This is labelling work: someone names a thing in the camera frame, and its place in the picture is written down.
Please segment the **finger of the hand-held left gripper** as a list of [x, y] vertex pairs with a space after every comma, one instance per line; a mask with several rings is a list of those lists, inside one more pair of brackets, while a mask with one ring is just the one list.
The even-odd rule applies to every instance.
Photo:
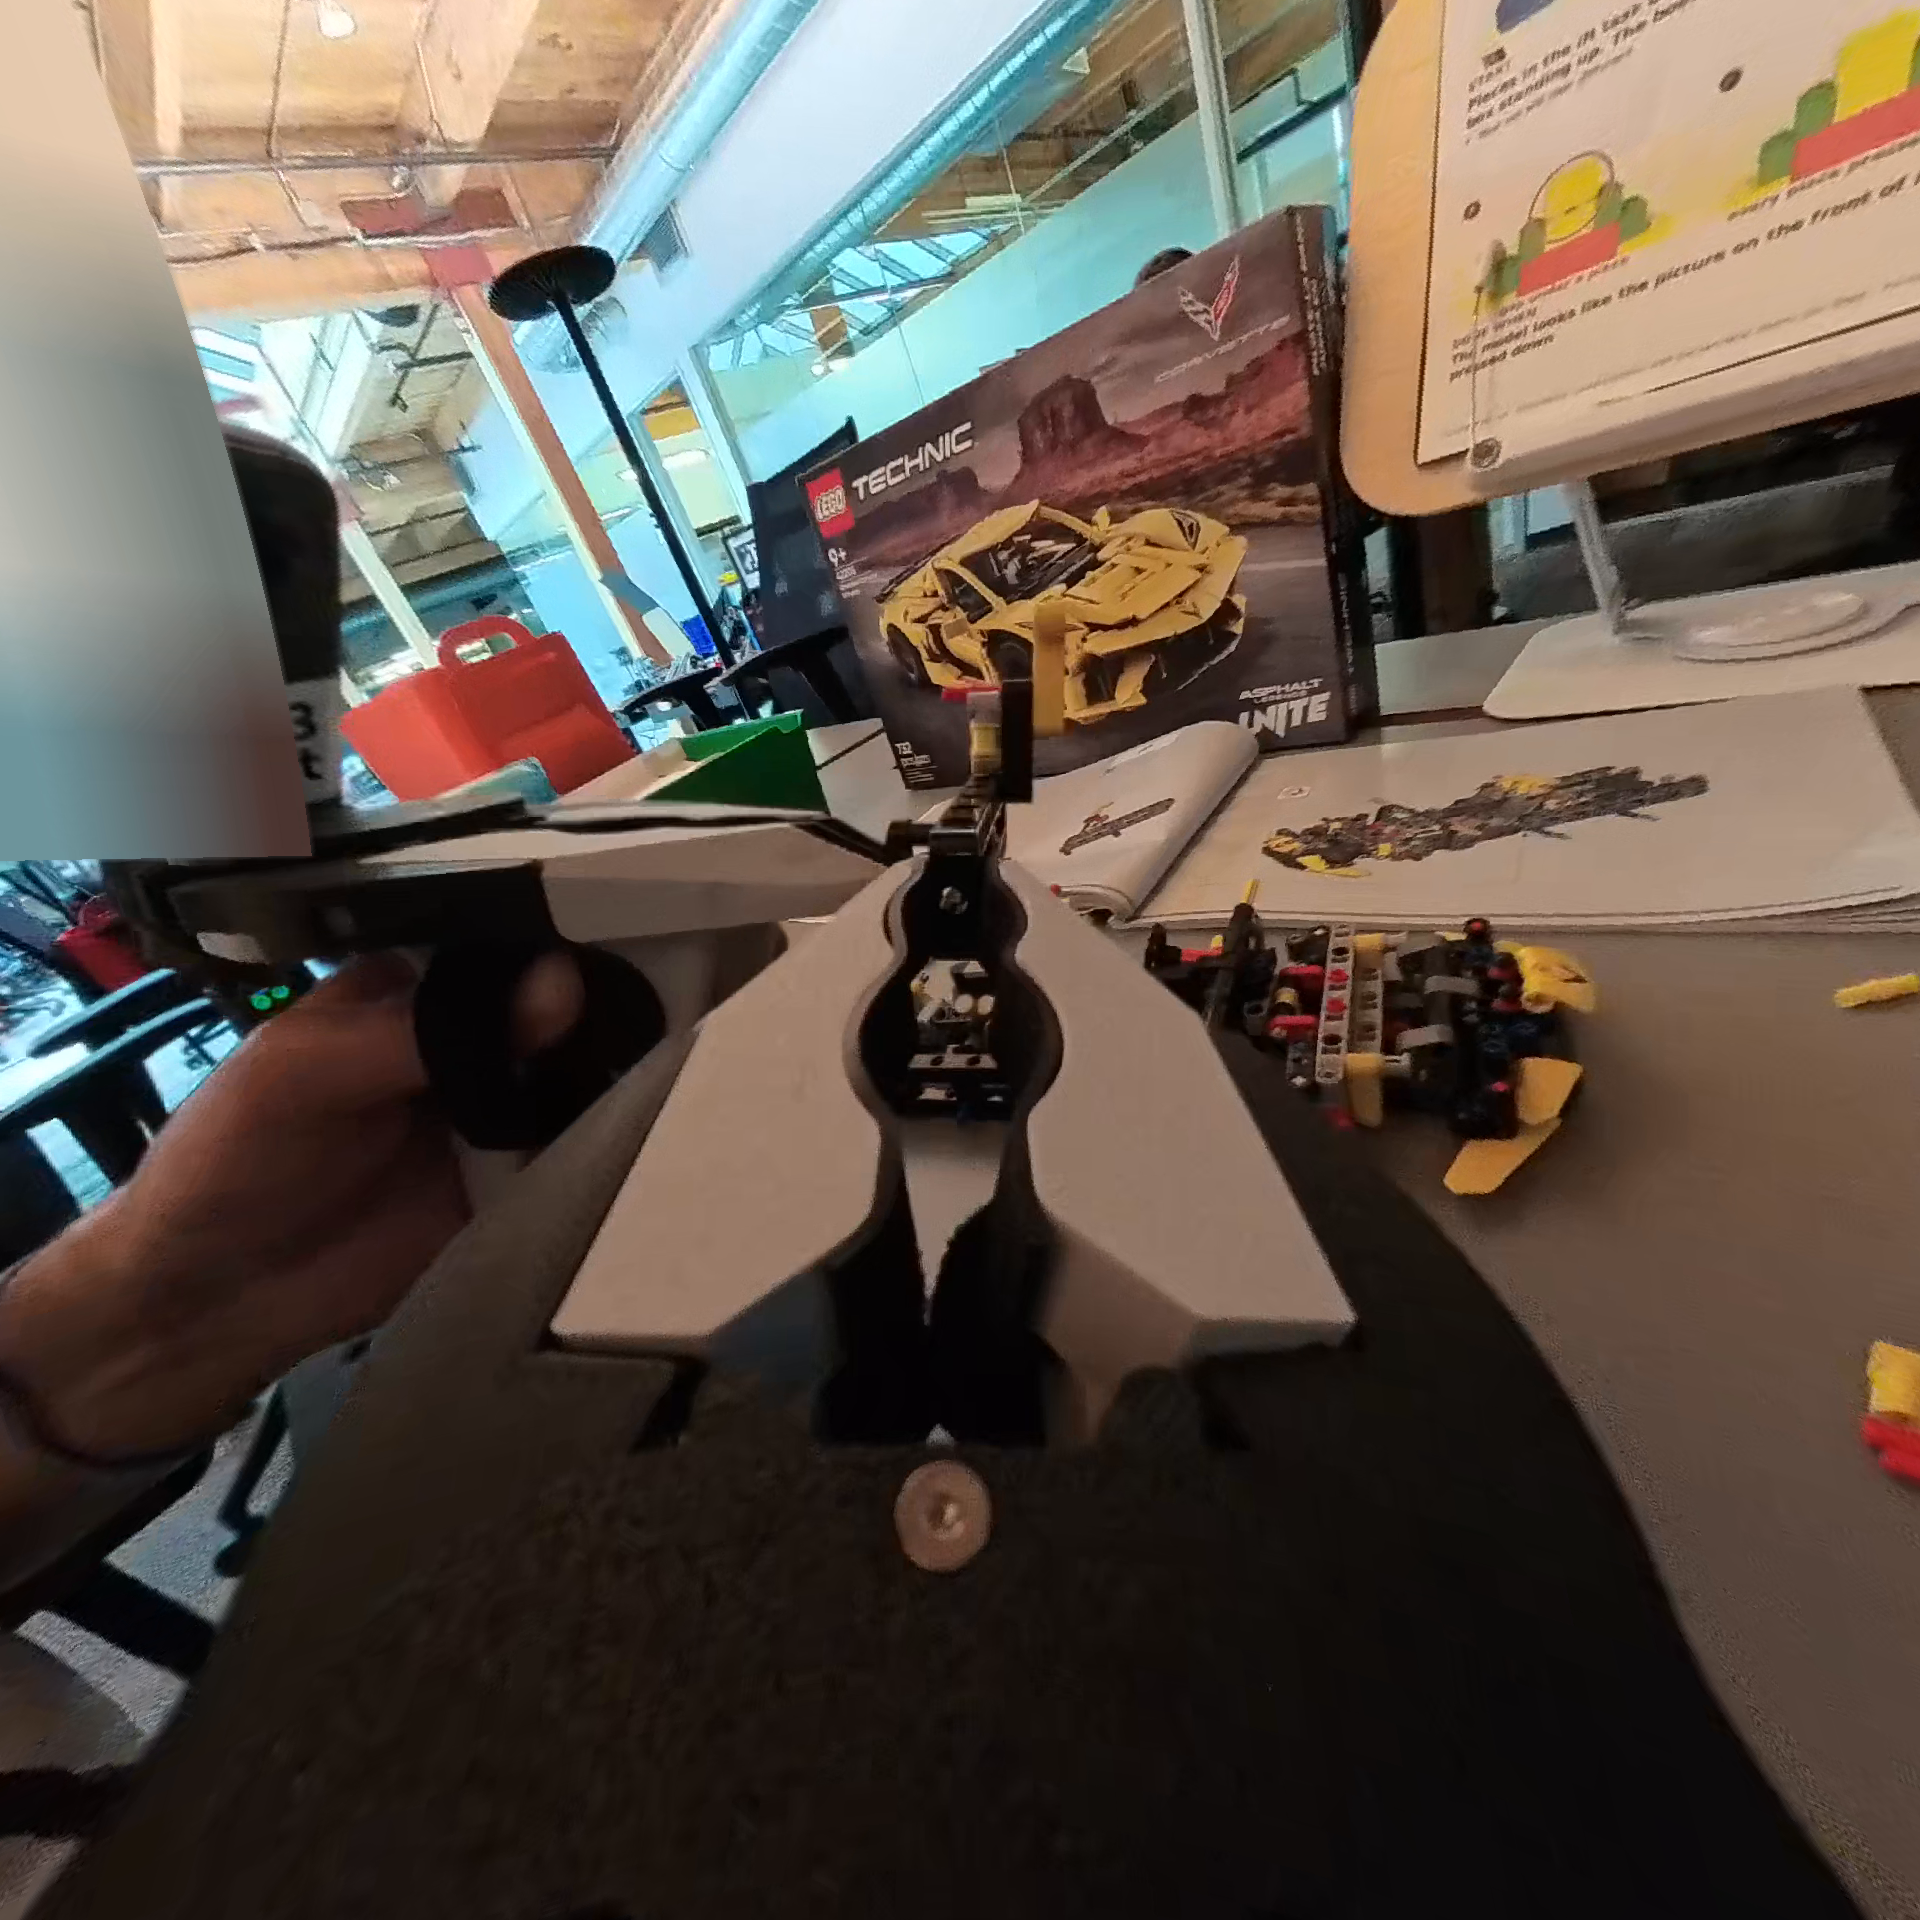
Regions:
[[500, 829], [753, 829], [793, 827], [826, 839], [858, 858], [877, 858], [882, 843], [869, 832], [796, 806], [753, 804], [655, 804], [655, 801], [608, 801], [608, 804], [533, 804], [519, 797], [476, 801], [429, 801], [390, 806], [322, 806], [310, 827], [313, 858], [372, 858], [379, 853], [401, 853], [439, 843], [461, 843]]
[[834, 915], [885, 867], [855, 829], [557, 829], [533, 946], [618, 946]]

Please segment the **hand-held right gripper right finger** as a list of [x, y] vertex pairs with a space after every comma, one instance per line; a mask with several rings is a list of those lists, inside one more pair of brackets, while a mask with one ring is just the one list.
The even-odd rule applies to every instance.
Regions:
[[1205, 1023], [1023, 865], [1016, 968], [1062, 1061], [1026, 1116], [1059, 1433], [1143, 1372], [1336, 1349], [1355, 1305]]

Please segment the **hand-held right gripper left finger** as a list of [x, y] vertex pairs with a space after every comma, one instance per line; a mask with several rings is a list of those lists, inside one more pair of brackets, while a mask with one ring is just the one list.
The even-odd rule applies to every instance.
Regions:
[[882, 1120], [853, 1044], [899, 968], [899, 862], [698, 1024], [634, 1168], [552, 1317], [561, 1349], [832, 1358], [823, 1267], [873, 1220]]

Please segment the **small black yellow lego assembly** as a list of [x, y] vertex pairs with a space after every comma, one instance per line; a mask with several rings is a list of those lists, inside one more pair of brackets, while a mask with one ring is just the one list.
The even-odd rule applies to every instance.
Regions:
[[1055, 1068], [1055, 1019], [1018, 968], [1029, 915], [1003, 874], [1008, 811], [1035, 784], [1031, 697], [1029, 674], [970, 693], [970, 781], [930, 822], [887, 829], [910, 873], [882, 919], [894, 968], [858, 1057], [900, 1120], [1012, 1120]]

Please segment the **large black lego chassis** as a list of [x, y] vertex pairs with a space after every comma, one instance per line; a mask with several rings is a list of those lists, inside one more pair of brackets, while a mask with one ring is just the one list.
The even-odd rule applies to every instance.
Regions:
[[1270, 929], [1245, 899], [1209, 943], [1156, 923], [1143, 968], [1211, 1033], [1283, 1068], [1287, 1088], [1355, 1129], [1419, 1112], [1457, 1143], [1447, 1187], [1503, 1191], [1576, 1100], [1576, 1023], [1595, 1013], [1591, 971], [1486, 919], [1457, 929]]

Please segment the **lego set box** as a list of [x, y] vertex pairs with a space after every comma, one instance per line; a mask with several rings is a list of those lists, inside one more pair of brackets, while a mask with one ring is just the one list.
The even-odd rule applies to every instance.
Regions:
[[1065, 775], [1230, 720], [1261, 753], [1377, 718], [1337, 466], [1337, 226], [1287, 207], [798, 471], [858, 674], [914, 793], [964, 781], [964, 699], [1065, 616]]

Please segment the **lego instruction booklet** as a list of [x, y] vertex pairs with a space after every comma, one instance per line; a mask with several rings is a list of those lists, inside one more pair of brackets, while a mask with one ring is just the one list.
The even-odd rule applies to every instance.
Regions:
[[1016, 857], [1109, 923], [1892, 923], [1915, 804], [1856, 689], [1256, 757], [1191, 726], [1044, 781]]

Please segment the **orange storage case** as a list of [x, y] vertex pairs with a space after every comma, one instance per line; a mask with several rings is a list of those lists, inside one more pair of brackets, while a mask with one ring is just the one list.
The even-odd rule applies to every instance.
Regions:
[[637, 753], [573, 645], [500, 615], [445, 630], [429, 666], [353, 705], [343, 743], [399, 804], [439, 801], [515, 762], [572, 793]]

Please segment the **black office chair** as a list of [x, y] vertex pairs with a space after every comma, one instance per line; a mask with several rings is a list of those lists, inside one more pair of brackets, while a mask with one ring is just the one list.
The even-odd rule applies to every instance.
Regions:
[[66, 1126], [110, 1186], [122, 1181], [166, 1120], [151, 1061], [224, 1023], [178, 973], [145, 973], [36, 1039], [26, 1061], [56, 1068], [3, 1094], [3, 1218], [44, 1226], [79, 1209], [33, 1141], [38, 1126]]
[[732, 720], [721, 716], [715, 693], [732, 693], [745, 718], [756, 718], [749, 705], [749, 693], [769, 693], [773, 677], [786, 674], [796, 677], [813, 705], [828, 716], [832, 726], [858, 720], [858, 702], [850, 683], [840, 677], [832, 663], [832, 651], [850, 644], [853, 630], [846, 624], [823, 626], [820, 632], [806, 632], [798, 640], [786, 640], [776, 645], [760, 645], [740, 655], [734, 666], [719, 670], [711, 663], [692, 666], [671, 680], [645, 685], [642, 693], [629, 697], [614, 710], [623, 726], [637, 726], [642, 712], [654, 710], [680, 710], [692, 718], [694, 731], [719, 731]]

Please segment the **black floor lamp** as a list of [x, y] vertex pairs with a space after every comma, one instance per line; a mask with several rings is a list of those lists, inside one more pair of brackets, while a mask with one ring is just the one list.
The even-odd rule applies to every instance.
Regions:
[[609, 251], [594, 249], [594, 246], [557, 246], [548, 251], [535, 251], [535, 256], [515, 262], [509, 270], [501, 270], [493, 281], [487, 305], [493, 306], [493, 315], [500, 320], [509, 320], [509, 322], [524, 322], [524, 320], [539, 320], [548, 315], [561, 322], [561, 329], [572, 342], [572, 352], [580, 361], [580, 371], [588, 377], [594, 397], [609, 426], [609, 439], [625, 453], [625, 464], [637, 471], [637, 485], [645, 500], [645, 509], [655, 519], [658, 539], [668, 550], [675, 570], [682, 574], [682, 583], [694, 603], [694, 615], [708, 626], [708, 637], [715, 644], [721, 670], [734, 670], [737, 652], [732, 645], [732, 626], [719, 615], [719, 608], [708, 595], [708, 580], [705, 580], [698, 563], [692, 557], [692, 546], [682, 539], [682, 528], [666, 503], [666, 493], [662, 493], [658, 475], [655, 475], [658, 460], [637, 445], [634, 426], [623, 416], [618, 396], [609, 392], [609, 379], [608, 379], [608, 371], [598, 360], [598, 350], [589, 346], [583, 320], [580, 320], [580, 309], [589, 306], [594, 300], [600, 300], [609, 289], [614, 279], [618, 279], [618, 266], [614, 266]]

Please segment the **white display stand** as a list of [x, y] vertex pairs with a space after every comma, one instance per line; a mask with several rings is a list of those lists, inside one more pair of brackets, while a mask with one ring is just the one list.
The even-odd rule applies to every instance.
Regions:
[[1592, 608], [1523, 637], [1488, 718], [1915, 685], [1915, 507], [1888, 466], [1635, 516], [1566, 500]]

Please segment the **printed instruction sheet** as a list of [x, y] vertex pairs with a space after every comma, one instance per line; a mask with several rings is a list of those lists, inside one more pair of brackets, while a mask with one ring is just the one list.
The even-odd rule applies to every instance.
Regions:
[[1419, 464], [1915, 389], [1915, 4], [1444, 4]]

